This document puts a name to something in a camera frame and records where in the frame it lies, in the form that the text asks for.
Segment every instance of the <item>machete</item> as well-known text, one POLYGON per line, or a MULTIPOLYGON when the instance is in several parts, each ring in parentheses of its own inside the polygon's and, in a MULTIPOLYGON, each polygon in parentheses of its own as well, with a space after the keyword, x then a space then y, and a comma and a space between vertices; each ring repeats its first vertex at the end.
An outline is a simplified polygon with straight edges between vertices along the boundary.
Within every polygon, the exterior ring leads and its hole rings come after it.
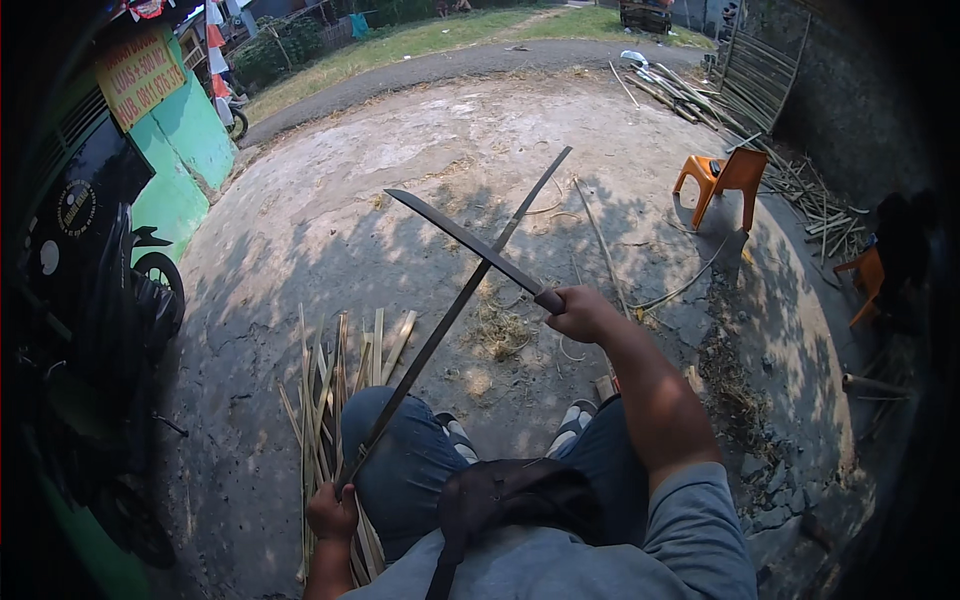
MULTIPOLYGON (((573 149, 569 146, 565 147, 563 151, 560 152, 560 155, 557 156, 556 160, 553 161, 553 164, 551 164, 543 173, 543 177, 537 181, 537 185, 534 185, 533 189, 530 190, 530 193, 527 194, 527 197, 523 199, 523 203, 516 210, 510 221, 507 222, 507 226, 504 227, 503 232, 500 233, 500 237, 496 238, 496 242, 493 243, 493 247, 489 249, 492 251, 493 256, 499 258, 498 253, 507 245, 507 242, 510 240, 510 236, 514 234, 516 226, 519 225, 520 219, 523 218, 523 215, 526 214, 527 209, 530 208, 530 204, 533 203, 534 199, 537 197, 537 194, 539 194, 540 190, 550 179, 550 176, 552 176, 557 168, 560 167, 560 163, 564 162, 564 159, 572 150, 573 149)), ((444 339, 446 332, 453 325, 453 322, 457 320, 457 317, 460 315, 460 311, 462 311, 464 306, 467 305, 467 301, 470 300, 473 292, 476 291, 477 287, 480 286, 480 282, 483 281, 484 276, 487 275, 487 271, 490 270, 491 266, 492 262, 487 260, 486 257, 484 257, 484 260, 480 261, 476 271, 474 271, 473 275, 470 276, 467 285, 464 286, 464 289, 460 291, 457 299, 454 300, 453 304, 450 305, 450 308, 447 309, 444 317, 440 319, 440 324, 438 324, 437 328, 434 329, 433 333, 430 334, 429 339, 427 339, 426 344, 424 344, 420 349, 420 352, 417 353, 417 357, 414 358, 414 362, 411 363, 410 368, 407 369, 407 372, 403 374, 403 377, 400 379, 400 383, 397 384, 393 394, 390 396, 390 399, 387 401, 386 405, 384 405, 383 410, 380 411, 380 416, 377 417, 376 422, 373 424, 373 427, 371 427, 370 433, 367 434, 367 439, 364 440, 364 442, 357 448, 356 458, 345 466, 344 470, 340 473, 340 477, 337 478, 336 485, 334 486, 334 491, 337 495, 337 498, 341 497, 341 492, 343 491, 344 486, 352 482, 353 478, 356 477, 357 472, 360 470, 360 467, 363 466, 364 461, 367 460, 367 457, 370 455, 373 447, 383 436, 383 432, 387 429, 387 423, 390 422, 390 419, 393 417, 396 409, 399 408, 400 403, 407 396, 407 393, 410 392, 410 389, 413 387, 417 377, 420 376, 420 372, 423 371, 423 367, 426 366, 427 361, 430 360, 434 350, 436 350, 437 346, 440 345, 440 342, 444 339)))
POLYGON ((496 251, 490 246, 487 246, 481 242, 472 233, 447 218, 441 211, 437 210, 430 204, 427 204, 420 198, 417 198, 410 192, 401 189, 385 189, 383 191, 409 206, 421 217, 442 229, 444 233, 472 250, 473 253, 477 254, 485 261, 490 262, 490 264, 493 265, 497 271, 509 277, 521 288, 533 294, 534 302, 543 308, 546 308, 554 315, 562 315, 564 312, 566 312, 564 299, 557 296, 557 293, 553 291, 553 288, 545 287, 534 281, 532 277, 523 273, 520 269, 515 267, 507 259, 501 256, 499 251, 496 251))

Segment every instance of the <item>asphalt road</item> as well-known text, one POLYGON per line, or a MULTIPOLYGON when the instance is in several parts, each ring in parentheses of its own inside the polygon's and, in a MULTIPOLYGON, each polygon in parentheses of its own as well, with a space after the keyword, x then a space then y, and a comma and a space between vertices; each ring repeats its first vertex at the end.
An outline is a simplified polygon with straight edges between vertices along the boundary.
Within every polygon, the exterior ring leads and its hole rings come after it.
POLYGON ((516 69, 560 71, 573 65, 586 68, 609 68, 608 60, 618 59, 623 50, 637 50, 650 62, 680 67, 699 62, 706 50, 675 48, 654 43, 635 44, 621 41, 585 39, 541 39, 524 42, 529 52, 505 50, 510 43, 474 46, 405 60, 352 77, 284 108, 256 125, 239 146, 247 148, 273 139, 278 133, 292 129, 311 119, 326 117, 334 110, 343 110, 389 91, 412 85, 433 83, 461 76, 505 73, 516 69))

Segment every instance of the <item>black bag strap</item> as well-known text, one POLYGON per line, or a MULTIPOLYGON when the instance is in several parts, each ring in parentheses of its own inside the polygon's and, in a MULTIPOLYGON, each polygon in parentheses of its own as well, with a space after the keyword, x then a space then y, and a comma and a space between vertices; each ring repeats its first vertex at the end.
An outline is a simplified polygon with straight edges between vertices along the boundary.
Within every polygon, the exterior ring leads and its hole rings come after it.
POLYGON ((457 565, 486 531, 544 525, 600 543, 602 510, 586 476, 546 459, 481 462, 451 475, 437 502, 444 549, 426 600, 446 600, 457 565))

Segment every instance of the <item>hand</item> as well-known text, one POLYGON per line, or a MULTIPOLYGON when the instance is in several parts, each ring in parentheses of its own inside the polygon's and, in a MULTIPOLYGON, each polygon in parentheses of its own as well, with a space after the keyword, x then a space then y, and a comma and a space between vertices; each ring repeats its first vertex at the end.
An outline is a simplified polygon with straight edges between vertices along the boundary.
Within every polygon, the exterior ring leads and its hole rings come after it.
POLYGON ((628 323, 600 292, 586 285, 554 290, 566 302, 566 312, 550 315, 546 324, 584 344, 602 344, 610 331, 628 323))
POLYGON ((343 500, 337 502, 333 484, 326 482, 320 485, 320 489, 310 498, 306 507, 306 522, 318 540, 349 543, 353 539, 357 522, 360 520, 355 495, 356 488, 353 484, 346 484, 343 500))

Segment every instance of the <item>orange plastic chair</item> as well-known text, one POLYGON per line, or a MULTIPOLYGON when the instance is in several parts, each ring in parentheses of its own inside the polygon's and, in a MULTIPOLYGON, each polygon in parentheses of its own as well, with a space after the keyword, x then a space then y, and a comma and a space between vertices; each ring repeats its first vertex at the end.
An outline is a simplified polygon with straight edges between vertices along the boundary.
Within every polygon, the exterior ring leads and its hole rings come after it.
POLYGON ((850 326, 853 327, 857 321, 870 313, 871 317, 877 312, 874 306, 874 299, 880 293, 880 285, 883 284, 883 264, 880 263, 880 254, 876 251, 876 246, 871 246, 857 258, 842 265, 833 267, 834 273, 849 271, 850 269, 859 269, 860 274, 853 281, 854 287, 863 287, 867 292, 867 303, 863 305, 860 312, 856 313, 850 326))
POLYGON ((742 146, 733 150, 730 159, 690 156, 680 171, 677 184, 673 186, 673 193, 680 193, 687 175, 692 175, 700 184, 700 200, 697 202, 697 209, 693 211, 693 228, 699 229, 710 199, 725 189, 738 189, 743 192, 743 230, 750 231, 754 225, 756 190, 760 187, 760 178, 766 166, 766 153, 742 146), (720 174, 717 177, 710 172, 711 160, 720 163, 720 174))

